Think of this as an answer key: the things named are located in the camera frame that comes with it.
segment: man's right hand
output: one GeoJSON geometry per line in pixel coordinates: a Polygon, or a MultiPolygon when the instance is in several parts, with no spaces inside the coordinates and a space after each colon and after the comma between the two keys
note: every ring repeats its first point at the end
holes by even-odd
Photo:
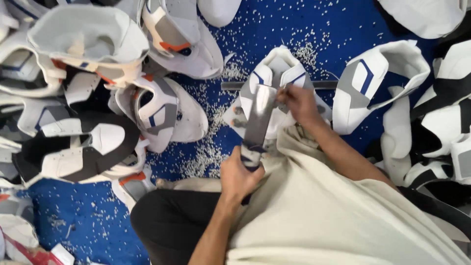
{"type": "Polygon", "coordinates": [[[317,110],[312,90],[289,84],[284,90],[278,89],[276,100],[288,106],[293,118],[305,128],[325,124],[317,110]]]}

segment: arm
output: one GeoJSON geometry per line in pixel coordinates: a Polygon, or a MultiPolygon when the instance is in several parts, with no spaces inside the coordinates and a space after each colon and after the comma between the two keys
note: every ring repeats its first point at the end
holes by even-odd
{"type": "Polygon", "coordinates": [[[286,104],[293,117],[310,133],[341,175],[353,180],[374,179],[396,186],[377,167],[360,155],[325,123],[317,111],[312,91],[296,86],[279,90],[277,100],[286,104]]]}
{"type": "Polygon", "coordinates": [[[229,159],[221,164],[221,197],[188,265],[224,264],[231,223],[242,200],[264,175],[263,166],[254,173],[249,172],[240,160],[240,146],[234,147],[229,159]]]}

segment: white t-shirt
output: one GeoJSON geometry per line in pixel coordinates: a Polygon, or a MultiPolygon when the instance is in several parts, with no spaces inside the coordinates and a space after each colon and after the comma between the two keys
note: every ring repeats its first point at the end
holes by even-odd
{"type": "Polygon", "coordinates": [[[228,265],[471,264],[418,208],[387,184],[332,171],[302,130],[280,132],[285,158],[237,219],[228,265]]]}

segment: tool handle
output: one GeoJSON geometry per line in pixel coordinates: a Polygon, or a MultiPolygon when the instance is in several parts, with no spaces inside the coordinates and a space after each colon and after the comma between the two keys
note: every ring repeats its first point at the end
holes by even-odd
{"type": "Polygon", "coordinates": [[[261,146],[252,146],[249,148],[242,143],[240,160],[248,171],[255,172],[260,166],[262,153],[265,153],[265,150],[261,146]]]}

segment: man's hand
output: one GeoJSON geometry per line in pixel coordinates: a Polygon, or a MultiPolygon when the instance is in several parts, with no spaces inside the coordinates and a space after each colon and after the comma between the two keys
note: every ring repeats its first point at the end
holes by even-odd
{"type": "Polygon", "coordinates": [[[231,156],[221,163],[221,197],[226,203],[237,207],[264,175],[262,164],[255,172],[248,171],[240,160],[240,146],[234,147],[231,156]]]}
{"type": "Polygon", "coordinates": [[[325,123],[317,110],[312,90],[290,84],[284,90],[278,90],[276,100],[287,105],[293,118],[305,128],[325,123]]]}

